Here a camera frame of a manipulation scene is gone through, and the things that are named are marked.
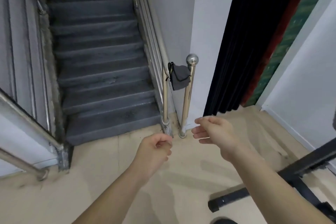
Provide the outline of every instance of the forearm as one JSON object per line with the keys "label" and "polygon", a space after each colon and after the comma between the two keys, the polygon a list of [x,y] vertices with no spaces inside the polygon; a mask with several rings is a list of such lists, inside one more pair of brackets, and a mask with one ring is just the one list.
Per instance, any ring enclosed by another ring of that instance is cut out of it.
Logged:
{"label": "forearm", "polygon": [[240,146],[230,160],[268,224],[330,224],[256,153]]}
{"label": "forearm", "polygon": [[129,167],[73,224],[121,224],[143,182]]}

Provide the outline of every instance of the chrome ball finial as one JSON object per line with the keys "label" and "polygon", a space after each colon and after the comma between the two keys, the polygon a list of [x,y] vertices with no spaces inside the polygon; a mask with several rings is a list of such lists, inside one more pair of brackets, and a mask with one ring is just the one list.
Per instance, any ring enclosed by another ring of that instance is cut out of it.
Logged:
{"label": "chrome ball finial", "polygon": [[198,56],[196,54],[189,54],[186,61],[189,66],[194,67],[198,63]]}

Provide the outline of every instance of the left hand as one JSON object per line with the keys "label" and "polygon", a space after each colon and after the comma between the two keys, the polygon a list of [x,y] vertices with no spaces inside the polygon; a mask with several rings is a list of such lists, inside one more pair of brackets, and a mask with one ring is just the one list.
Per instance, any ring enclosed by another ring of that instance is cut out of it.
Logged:
{"label": "left hand", "polygon": [[129,168],[140,176],[143,184],[168,160],[172,139],[166,134],[154,134],[141,141]]}

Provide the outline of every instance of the black shoe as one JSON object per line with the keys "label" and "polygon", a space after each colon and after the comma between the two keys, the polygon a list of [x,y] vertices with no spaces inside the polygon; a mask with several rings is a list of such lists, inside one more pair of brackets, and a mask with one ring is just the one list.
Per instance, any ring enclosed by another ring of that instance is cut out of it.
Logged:
{"label": "black shoe", "polygon": [[219,219],[216,220],[213,224],[237,224],[237,222],[234,222],[233,220],[229,219]]}

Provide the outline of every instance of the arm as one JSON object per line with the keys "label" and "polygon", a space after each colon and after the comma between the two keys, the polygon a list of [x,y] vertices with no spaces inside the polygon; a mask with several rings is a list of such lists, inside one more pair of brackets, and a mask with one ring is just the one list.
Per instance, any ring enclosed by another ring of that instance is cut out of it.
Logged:
{"label": "arm", "polygon": [[333,223],[301,197],[257,153],[240,143],[227,120],[208,116],[195,122],[200,126],[192,129],[194,138],[220,148],[222,157],[236,168],[267,223]]}
{"label": "arm", "polygon": [[145,137],[128,169],[73,224],[121,224],[137,192],[168,160],[171,140],[165,134]]}

